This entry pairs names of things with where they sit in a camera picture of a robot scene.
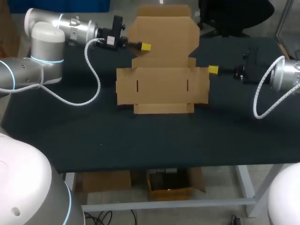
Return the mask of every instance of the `office chair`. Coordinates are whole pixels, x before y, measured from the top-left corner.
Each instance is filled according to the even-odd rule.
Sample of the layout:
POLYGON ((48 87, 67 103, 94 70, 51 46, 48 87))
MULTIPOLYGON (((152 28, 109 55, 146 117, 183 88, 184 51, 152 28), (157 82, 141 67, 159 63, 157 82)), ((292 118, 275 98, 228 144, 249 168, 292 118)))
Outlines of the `office chair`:
POLYGON ((201 35, 202 38, 215 36, 248 37, 243 29, 256 26, 270 18, 274 7, 268 0, 198 0, 200 22, 215 30, 201 35))

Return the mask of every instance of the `white coiled cable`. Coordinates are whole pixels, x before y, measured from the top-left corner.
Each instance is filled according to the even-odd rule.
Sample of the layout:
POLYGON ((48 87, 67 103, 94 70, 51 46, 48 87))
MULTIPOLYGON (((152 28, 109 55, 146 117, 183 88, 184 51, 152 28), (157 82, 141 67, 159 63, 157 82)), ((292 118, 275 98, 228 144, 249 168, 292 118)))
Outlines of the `white coiled cable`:
POLYGON ((263 75, 261 81, 259 82, 257 89, 256 89, 256 93, 254 96, 254 102, 253 102, 253 114, 257 119, 262 119, 265 116, 267 116, 273 109, 275 109, 275 107, 277 107, 283 100, 285 100, 287 97, 289 97, 291 94, 293 94, 298 88, 300 88, 300 83, 297 84, 296 86, 294 86, 293 88, 291 88, 287 93, 285 93, 280 99, 278 99, 277 102, 275 102, 267 111, 265 111, 262 115, 258 115, 257 114, 257 100, 258 100, 258 95, 259 95, 259 91, 262 88, 263 82, 265 81, 265 79, 267 78, 268 74, 271 72, 271 70, 277 65, 277 63, 279 63, 281 60, 285 60, 284 56, 280 56, 278 59, 276 59, 272 65, 269 67, 269 69, 266 71, 266 73, 263 75))
MULTIPOLYGON (((93 75, 95 76, 96 78, 96 81, 97 81, 97 91, 94 95, 94 97, 92 97, 90 100, 86 101, 86 102, 83 102, 83 103, 73 103, 73 102, 69 102, 65 99, 63 99, 62 97, 58 96, 57 94, 55 94, 53 91, 49 90, 48 88, 46 88, 43 83, 36 83, 36 84, 32 84, 32 85, 29 85, 29 86, 26 86, 26 87, 23 87, 23 88, 19 88, 19 89, 16 89, 16 90, 9 90, 9 89, 2 89, 0 88, 0 92, 2 93, 6 93, 6 94, 13 94, 13 93, 18 93, 18 92, 22 92, 22 91, 25 91, 25 90, 29 90, 29 89, 32 89, 32 88, 42 88, 44 89, 45 91, 47 91, 49 94, 51 94, 52 96, 56 97, 58 100, 62 101, 63 103, 65 104, 68 104, 68 105, 72 105, 72 106, 83 106, 83 105, 87 105, 89 103, 91 103, 92 101, 94 101, 99 93, 100 93, 100 89, 101 89, 101 83, 100 83, 100 79, 96 73, 96 71, 94 70, 94 68, 92 67, 92 65, 90 64, 90 60, 89 60, 89 57, 88 57, 88 48, 90 46, 91 43, 93 42, 97 42, 98 41, 98 38, 96 39, 92 39, 90 40, 86 45, 85 45, 85 48, 84 48, 84 57, 85 57, 85 60, 86 60, 86 63, 88 64, 89 68, 91 69, 93 75)), ((44 80, 44 70, 42 71, 42 81, 44 80)))

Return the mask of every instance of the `gray floor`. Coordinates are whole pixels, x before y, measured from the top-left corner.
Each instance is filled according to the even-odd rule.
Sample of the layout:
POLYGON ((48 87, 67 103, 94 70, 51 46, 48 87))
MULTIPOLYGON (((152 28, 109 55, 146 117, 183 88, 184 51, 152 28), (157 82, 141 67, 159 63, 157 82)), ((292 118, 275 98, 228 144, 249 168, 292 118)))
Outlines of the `gray floor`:
MULTIPOLYGON (((132 24, 135 19, 135 8, 146 4, 158 4, 159 0, 111 0, 109 13, 95 13, 86 14, 80 13, 81 18, 95 20, 101 27, 111 27, 113 15, 121 15, 124 17, 124 23, 127 27, 132 24)), ((267 21, 259 24, 253 28, 245 30, 251 36, 274 36, 277 23, 280 19, 283 10, 284 0, 271 0, 275 7, 274 15, 267 21)), ((193 19, 198 22, 199 9, 197 7, 197 0, 164 0, 165 4, 188 4, 193 10, 193 19)), ((300 10, 300 0, 295 0, 292 12, 284 26, 284 34, 293 36, 299 27, 297 26, 297 12, 300 10)), ((15 14, 13 18, 16 22, 18 32, 22 36, 21 47, 19 56, 24 57, 30 47, 30 40, 24 35, 23 32, 23 14, 15 14)), ((212 30, 210 27, 205 26, 202 33, 212 30)), ((0 120, 6 109, 9 97, 0 99, 0 120)), ((258 188, 262 180, 268 173, 270 165, 250 165, 250 176, 253 181, 254 187, 258 188)), ((206 181, 207 193, 196 193, 202 198, 228 198, 238 197, 240 189, 237 185, 235 173, 232 167, 204 167, 203 174, 206 181)), ((121 192, 103 192, 92 193, 88 196, 89 204, 97 203, 111 203, 111 202, 131 202, 131 201, 146 201, 147 192, 145 189, 135 187, 130 191, 121 192)), ((249 219, 246 217, 244 208, 242 206, 230 207, 205 207, 205 208, 184 208, 184 209, 161 209, 161 210, 137 210, 138 223, 140 225, 227 225, 232 214, 242 217, 243 225, 268 225, 268 216, 266 209, 258 218, 249 219)), ((130 211, 117 211, 113 213, 111 225, 132 225, 134 224, 133 216, 130 211)))

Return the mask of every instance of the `blue container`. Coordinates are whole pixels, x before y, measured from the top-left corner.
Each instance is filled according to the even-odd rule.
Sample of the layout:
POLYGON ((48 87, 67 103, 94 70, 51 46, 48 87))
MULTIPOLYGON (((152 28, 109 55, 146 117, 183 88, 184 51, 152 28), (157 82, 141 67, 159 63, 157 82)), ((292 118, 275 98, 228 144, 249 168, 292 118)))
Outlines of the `blue container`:
POLYGON ((60 13, 104 13, 109 11, 110 0, 8 0, 11 13, 26 13, 39 8, 60 13))

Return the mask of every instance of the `black table surface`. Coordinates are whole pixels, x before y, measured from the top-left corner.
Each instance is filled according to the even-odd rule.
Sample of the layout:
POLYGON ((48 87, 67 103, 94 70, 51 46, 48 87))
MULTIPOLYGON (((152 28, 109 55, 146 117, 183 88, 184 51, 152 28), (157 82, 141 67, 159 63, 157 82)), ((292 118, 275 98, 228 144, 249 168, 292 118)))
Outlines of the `black table surface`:
MULTIPOLYGON (((231 37, 202 39, 192 55, 197 66, 233 68, 252 44, 259 46, 259 63, 282 55, 272 38, 231 37)), ((130 67, 132 58, 127 50, 91 50, 102 82, 92 104, 68 106, 43 90, 30 90, 11 97, 2 126, 42 151, 59 172, 300 161, 300 95, 257 120, 252 112, 256 86, 211 76, 210 103, 196 106, 194 114, 134 115, 132 107, 117 107, 114 86, 116 68, 130 67)), ((94 95, 96 82, 83 49, 66 47, 63 79, 49 87, 74 102, 94 95)), ((281 95, 264 87, 258 111, 281 95)))

